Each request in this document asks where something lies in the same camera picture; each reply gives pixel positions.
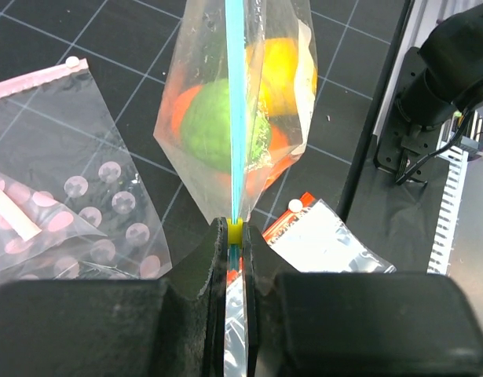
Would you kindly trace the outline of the large orange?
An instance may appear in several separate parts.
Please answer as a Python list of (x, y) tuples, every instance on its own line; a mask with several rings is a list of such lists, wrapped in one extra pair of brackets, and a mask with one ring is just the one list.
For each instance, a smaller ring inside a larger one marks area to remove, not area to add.
[(201, 91), (202, 88), (202, 85), (197, 85), (189, 88), (185, 92), (181, 93), (174, 102), (171, 118), (171, 131), (175, 139), (178, 141), (181, 140), (181, 121), (183, 120), (183, 117), (187, 112), (193, 98), (197, 95), (199, 91)]

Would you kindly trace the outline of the bumpy green lime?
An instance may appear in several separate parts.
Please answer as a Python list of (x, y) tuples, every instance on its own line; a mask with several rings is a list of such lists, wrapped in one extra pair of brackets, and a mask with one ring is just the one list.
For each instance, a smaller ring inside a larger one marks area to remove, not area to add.
[[(231, 171), (229, 83), (219, 79), (202, 86), (188, 106), (181, 121), (181, 142), (185, 151), (207, 166)], [(272, 130), (263, 111), (257, 111), (247, 140), (250, 165), (258, 164), (269, 154)]]

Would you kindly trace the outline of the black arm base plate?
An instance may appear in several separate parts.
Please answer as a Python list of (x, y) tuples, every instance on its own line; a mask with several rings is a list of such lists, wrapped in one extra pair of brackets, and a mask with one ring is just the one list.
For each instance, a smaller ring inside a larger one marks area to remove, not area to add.
[(395, 183), (406, 131), (396, 100), (423, 70), (415, 38), (429, 31), (424, 22), (436, 19), (438, 4), (404, 3), (339, 205), (353, 234), (399, 272), (427, 272), (448, 173), (448, 162), (437, 157), (423, 168), (429, 182)]

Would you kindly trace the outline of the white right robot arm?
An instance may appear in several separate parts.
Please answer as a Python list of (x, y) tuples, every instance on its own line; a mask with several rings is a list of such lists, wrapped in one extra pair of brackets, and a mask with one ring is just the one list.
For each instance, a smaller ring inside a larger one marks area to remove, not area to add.
[(443, 20), (418, 55), (424, 69), (397, 99), (405, 121), (431, 128), (483, 106), (483, 3)]

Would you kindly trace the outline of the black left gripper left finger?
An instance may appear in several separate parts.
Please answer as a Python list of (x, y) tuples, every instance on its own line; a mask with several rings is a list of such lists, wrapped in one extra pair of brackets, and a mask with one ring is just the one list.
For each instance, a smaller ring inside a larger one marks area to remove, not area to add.
[(228, 226), (156, 280), (0, 286), (0, 376), (221, 376)]

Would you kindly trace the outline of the small orange tangerine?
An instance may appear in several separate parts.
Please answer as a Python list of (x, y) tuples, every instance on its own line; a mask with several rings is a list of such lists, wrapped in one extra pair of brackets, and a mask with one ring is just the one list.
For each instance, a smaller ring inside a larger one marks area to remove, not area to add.
[(288, 167), (297, 161), (297, 157), (288, 151), (291, 144), (287, 134), (274, 123), (271, 123), (271, 130), (269, 162), (260, 167), (250, 168), (247, 175), (246, 191), (251, 196), (265, 191)]

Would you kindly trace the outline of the blue zipper clear bag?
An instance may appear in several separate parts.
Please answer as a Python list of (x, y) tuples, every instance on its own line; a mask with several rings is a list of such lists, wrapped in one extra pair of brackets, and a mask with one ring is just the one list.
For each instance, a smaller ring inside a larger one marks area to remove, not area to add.
[[(257, 111), (264, 42), (269, 38), (305, 38), (318, 64), (311, 6), (307, 1), (188, 1), (166, 79), (154, 130), (155, 139), (188, 189), (206, 221), (249, 220), (264, 192), (246, 191), (250, 168), (269, 162), (268, 154), (250, 165), (247, 140)], [(197, 85), (227, 79), (231, 138), (231, 171), (215, 170), (185, 151), (171, 131), (177, 97)], [(306, 150), (312, 117), (270, 118), (289, 137), (289, 152), (300, 159)]]

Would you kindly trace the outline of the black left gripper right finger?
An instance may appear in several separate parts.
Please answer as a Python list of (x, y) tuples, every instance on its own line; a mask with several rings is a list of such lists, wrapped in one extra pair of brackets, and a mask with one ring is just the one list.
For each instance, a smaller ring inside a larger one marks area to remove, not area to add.
[(483, 376), (460, 287), (426, 273), (301, 273), (243, 228), (249, 376)]

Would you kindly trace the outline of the yellow lemon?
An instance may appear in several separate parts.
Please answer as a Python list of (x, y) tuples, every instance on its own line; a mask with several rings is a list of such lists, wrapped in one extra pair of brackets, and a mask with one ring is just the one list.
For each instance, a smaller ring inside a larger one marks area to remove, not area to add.
[(309, 119), (317, 91), (317, 67), (305, 38), (269, 38), (264, 42), (259, 108), (270, 118), (297, 115)]

